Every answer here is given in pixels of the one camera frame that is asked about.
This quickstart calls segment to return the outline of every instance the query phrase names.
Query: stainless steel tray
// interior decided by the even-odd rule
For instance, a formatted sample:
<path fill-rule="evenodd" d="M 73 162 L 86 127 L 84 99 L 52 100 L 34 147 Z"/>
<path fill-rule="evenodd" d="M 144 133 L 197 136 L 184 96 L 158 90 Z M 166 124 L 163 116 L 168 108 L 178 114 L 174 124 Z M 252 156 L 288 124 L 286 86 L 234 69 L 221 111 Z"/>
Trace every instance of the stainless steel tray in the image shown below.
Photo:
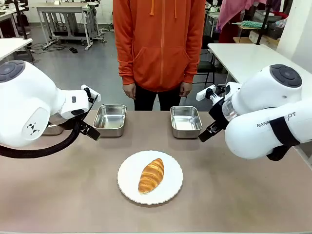
<path fill-rule="evenodd" d="M 43 135 L 56 136 L 56 135 L 61 134 L 63 131 L 64 131 L 63 128 L 57 125 L 51 124 L 51 125 L 48 125 L 48 127 L 44 130 Z"/>
<path fill-rule="evenodd" d="M 124 105 L 101 105 L 93 122 L 101 137 L 120 137 L 124 131 L 127 108 Z"/>
<path fill-rule="evenodd" d="M 173 106 L 170 109 L 172 132 L 176 138 L 197 138 L 202 129 L 198 111 L 193 106 Z"/>

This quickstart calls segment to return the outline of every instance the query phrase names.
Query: black pants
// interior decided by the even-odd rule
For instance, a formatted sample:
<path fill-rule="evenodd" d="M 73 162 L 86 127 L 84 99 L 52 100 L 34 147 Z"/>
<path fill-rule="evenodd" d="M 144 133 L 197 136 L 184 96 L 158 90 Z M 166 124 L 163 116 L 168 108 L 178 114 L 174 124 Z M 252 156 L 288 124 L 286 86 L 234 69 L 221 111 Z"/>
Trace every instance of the black pants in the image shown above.
<path fill-rule="evenodd" d="M 136 99 L 135 110 L 136 111 L 151 111 L 153 110 L 154 101 L 158 94 L 160 110 L 169 111 L 171 107 L 178 106 L 180 104 L 181 97 L 180 86 L 175 89 L 164 92 L 152 92 L 136 85 Z"/>

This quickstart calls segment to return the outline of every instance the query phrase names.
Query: table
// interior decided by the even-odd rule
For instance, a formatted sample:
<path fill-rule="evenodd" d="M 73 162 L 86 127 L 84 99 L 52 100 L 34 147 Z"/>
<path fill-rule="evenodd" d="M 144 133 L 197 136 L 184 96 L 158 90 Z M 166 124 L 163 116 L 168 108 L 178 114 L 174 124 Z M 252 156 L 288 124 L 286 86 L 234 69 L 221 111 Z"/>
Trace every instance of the table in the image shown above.
<path fill-rule="evenodd" d="M 235 43 L 253 44 L 253 42 L 249 38 L 234 37 L 233 40 Z"/>
<path fill-rule="evenodd" d="M 211 32 L 210 32 L 210 37 L 211 38 L 213 37 L 214 28 L 215 28 L 215 25 L 216 25 L 216 20 L 219 19 L 219 15 L 220 15 L 220 12 L 208 13 L 208 17 L 213 19 L 212 23 L 210 23 L 210 21 L 209 21 L 209 23 L 211 24 Z"/>
<path fill-rule="evenodd" d="M 4 38 L 0 39 L 0 60 L 31 43 L 32 39 Z"/>
<path fill-rule="evenodd" d="M 17 38 L 20 37 L 20 36 L 19 36 L 19 33 L 18 33 L 18 30 L 17 30 L 17 28 L 16 28 L 16 25 L 15 25 L 14 17 L 13 17 L 13 14 L 16 13 L 16 9 L 12 9 L 12 10 L 1 10 L 0 12 L 5 12 L 4 15 L 0 15 L 0 22 L 1 22 L 1 21 L 4 21 L 4 20 L 7 20 L 7 19 L 10 19 L 10 20 L 11 20 L 11 23 L 12 23 L 12 26 L 13 26 L 13 29 L 14 29 L 15 36 L 16 36 Z M 3 34 L 2 34 L 1 29 L 0 29 L 0 38 L 3 38 Z"/>
<path fill-rule="evenodd" d="M 96 111 L 86 121 L 91 124 Z M 212 123 L 200 113 L 203 126 Z M 69 133 L 43 136 L 32 148 Z M 183 170 L 181 191 L 165 204 L 128 200 L 117 171 L 130 155 L 159 150 Z M 39 159 L 0 157 L 0 230 L 13 232 L 299 232 L 312 230 L 312 171 L 291 148 L 283 160 L 245 160 L 224 132 L 206 143 L 176 139 L 169 112 L 127 112 L 124 135 L 98 142 L 80 135 Z"/>
<path fill-rule="evenodd" d="M 244 83 L 266 66 L 285 64 L 301 76 L 302 98 L 312 96 L 312 74 L 265 45 L 216 43 L 208 47 L 228 70 L 227 82 L 233 78 L 238 83 Z"/>
<path fill-rule="evenodd" d="M 40 12 L 42 13 L 45 26 L 48 31 L 48 36 L 50 39 L 85 39 L 87 40 L 88 46 L 85 48 L 85 50 L 88 50 L 92 45 L 93 41 L 92 39 L 95 39 L 98 37 L 98 39 L 102 39 L 99 37 L 99 28 L 98 28 L 98 22 L 95 20 L 94 17 L 94 7 L 95 5 L 90 5 L 88 3 L 83 2 L 63 2 L 60 5 L 54 5 L 53 3 L 37 3 L 34 4 L 34 7 L 37 8 L 40 24 L 42 27 L 43 34 L 46 39 L 46 46 L 50 46 L 53 44 L 53 42 L 49 41 L 44 27 L 41 20 Z M 61 36 L 61 35 L 54 35 L 54 32 L 56 29 L 58 29 L 59 25 L 56 23 L 58 22 L 58 18 L 56 16 L 56 13 L 62 13 L 65 19 L 66 31 L 68 35 Z M 84 25 L 84 35 L 75 34 L 75 31 L 77 31 L 78 25 L 76 21 L 75 13 L 81 13 L 82 14 L 82 21 Z"/>

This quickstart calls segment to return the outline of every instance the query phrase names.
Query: black circular cap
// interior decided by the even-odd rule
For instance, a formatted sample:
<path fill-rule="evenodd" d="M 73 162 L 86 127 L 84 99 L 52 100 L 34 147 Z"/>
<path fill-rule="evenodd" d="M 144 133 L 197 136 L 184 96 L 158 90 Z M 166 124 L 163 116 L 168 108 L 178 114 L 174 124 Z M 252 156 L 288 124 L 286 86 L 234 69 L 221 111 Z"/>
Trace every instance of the black circular cap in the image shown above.
<path fill-rule="evenodd" d="M 13 60 L 0 66 L 0 83 L 4 83 L 18 77 L 25 69 L 24 61 Z"/>
<path fill-rule="evenodd" d="M 14 63 L 5 63 L 3 66 L 0 68 L 0 75 L 7 75 L 10 72 L 14 71 L 15 69 L 15 64 Z"/>
<path fill-rule="evenodd" d="M 300 75 L 291 67 L 282 64 L 270 66 L 270 73 L 279 83 L 290 87 L 298 88 L 302 85 Z"/>

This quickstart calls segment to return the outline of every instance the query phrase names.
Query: croissant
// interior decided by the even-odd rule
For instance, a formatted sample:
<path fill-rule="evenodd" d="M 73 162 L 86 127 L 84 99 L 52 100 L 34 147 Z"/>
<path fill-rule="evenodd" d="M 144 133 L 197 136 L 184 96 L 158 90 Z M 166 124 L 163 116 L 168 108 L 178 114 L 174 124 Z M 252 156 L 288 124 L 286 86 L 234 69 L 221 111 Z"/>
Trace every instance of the croissant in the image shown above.
<path fill-rule="evenodd" d="M 141 175 L 138 184 L 138 191 L 141 194 L 146 194 L 154 190 L 164 178 L 164 164 L 160 158 L 155 159 L 148 164 Z"/>

